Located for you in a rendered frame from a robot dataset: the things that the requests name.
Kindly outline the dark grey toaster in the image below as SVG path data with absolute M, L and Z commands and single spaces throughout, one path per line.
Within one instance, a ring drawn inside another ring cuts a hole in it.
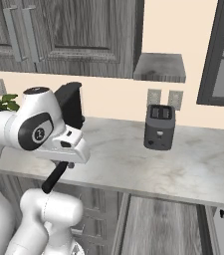
M 172 106 L 147 107 L 143 144 L 154 150 L 170 150 L 175 130 L 175 109 Z

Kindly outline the grey wood lower cupboards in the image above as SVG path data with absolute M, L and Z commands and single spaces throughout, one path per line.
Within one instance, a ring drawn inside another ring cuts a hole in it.
M 19 226 L 22 213 L 20 198 L 29 188 L 40 188 L 42 180 L 0 173 L 0 190 L 10 201 Z M 73 227 L 74 236 L 86 255 L 111 255 L 119 215 L 119 195 L 116 191 L 57 183 L 54 191 L 70 194 L 84 204 L 82 221 Z

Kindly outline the black-handled pizza cutter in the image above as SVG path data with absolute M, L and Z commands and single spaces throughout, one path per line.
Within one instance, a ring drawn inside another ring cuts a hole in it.
M 48 176 L 48 178 L 42 184 L 42 190 L 49 194 L 54 188 L 55 184 L 58 182 L 60 177 L 63 175 L 68 164 L 65 161 L 59 162 L 53 172 Z

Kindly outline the grey wall shelf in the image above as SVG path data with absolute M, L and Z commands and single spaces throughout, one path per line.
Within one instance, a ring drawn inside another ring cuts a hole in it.
M 133 73 L 137 81 L 185 83 L 181 54 L 142 53 Z

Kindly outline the open grey wood drawer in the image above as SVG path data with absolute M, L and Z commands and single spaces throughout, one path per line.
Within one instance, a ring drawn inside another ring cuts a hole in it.
M 111 255 L 221 255 L 216 207 L 124 193 Z

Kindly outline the wide grey wood cupboard door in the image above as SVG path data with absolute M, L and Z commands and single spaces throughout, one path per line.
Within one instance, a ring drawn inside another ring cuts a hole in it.
M 142 48 L 144 0 L 22 0 L 41 74 L 131 79 Z

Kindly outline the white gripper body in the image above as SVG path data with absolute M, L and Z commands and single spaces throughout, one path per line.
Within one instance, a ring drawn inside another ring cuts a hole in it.
M 86 163 L 91 156 L 90 149 L 82 136 L 70 139 L 68 136 L 53 137 L 49 145 L 43 144 L 35 150 L 40 158 L 73 163 Z

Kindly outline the dark-framed window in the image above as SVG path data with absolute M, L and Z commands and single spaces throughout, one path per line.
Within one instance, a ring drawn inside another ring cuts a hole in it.
M 197 104 L 224 107 L 224 0 L 217 3 Z

